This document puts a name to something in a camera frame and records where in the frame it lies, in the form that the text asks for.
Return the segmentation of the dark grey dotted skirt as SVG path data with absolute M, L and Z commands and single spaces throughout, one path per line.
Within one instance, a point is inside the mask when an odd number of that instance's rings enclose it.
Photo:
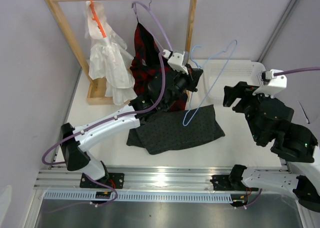
M 130 129 L 127 146 L 144 148 L 150 155 L 205 145 L 225 136 L 214 106 L 200 107 L 191 122 L 183 125 L 185 110 L 164 112 L 138 128 Z

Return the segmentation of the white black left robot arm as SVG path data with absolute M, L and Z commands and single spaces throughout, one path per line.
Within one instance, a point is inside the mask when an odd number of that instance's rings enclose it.
M 76 127 L 70 123 L 62 125 L 60 147 L 66 169 L 89 176 L 97 188 L 105 187 L 110 175 L 106 165 L 92 156 L 90 149 L 119 132 L 140 127 L 150 117 L 169 111 L 185 91 L 196 92 L 203 70 L 189 67 L 187 71 L 162 72 L 142 94 L 101 119 Z

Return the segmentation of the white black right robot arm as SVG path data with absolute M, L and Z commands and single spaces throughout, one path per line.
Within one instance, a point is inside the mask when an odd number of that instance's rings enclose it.
M 299 174 L 258 171 L 244 165 L 233 166 L 228 184 L 234 190 L 259 188 L 274 191 L 298 201 L 304 208 L 320 211 L 320 147 L 317 138 L 305 126 L 292 123 L 294 110 L 277 98 L 255 94 L 258 86 L 244 81 L 224 87 L 223 106 L 244 114 L 257 146 L 273 145 L 270 151 L 293 163 Z

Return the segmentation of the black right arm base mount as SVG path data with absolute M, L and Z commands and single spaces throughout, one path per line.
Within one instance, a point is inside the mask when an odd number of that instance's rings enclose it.
M 209 180 L 213 185 L 214 191 L 243 191 L 245 192 L 248 186 L 245 186 L 242 177 L 231 177 L 226 174 L 212 175 Z

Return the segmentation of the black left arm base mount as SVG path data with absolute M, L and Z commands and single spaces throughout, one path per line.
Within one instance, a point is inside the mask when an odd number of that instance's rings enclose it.
M 98 183 L 109 186 L 113 189 L 122 189 L 124 186 L 125 174 L 124 173 L 109 173 L 109 178 L 102 177 L 97 180 Z M 88 177 L 83 173 L 80 179 L 80 188 L 102 189 L 105 186 L 90 181 Z

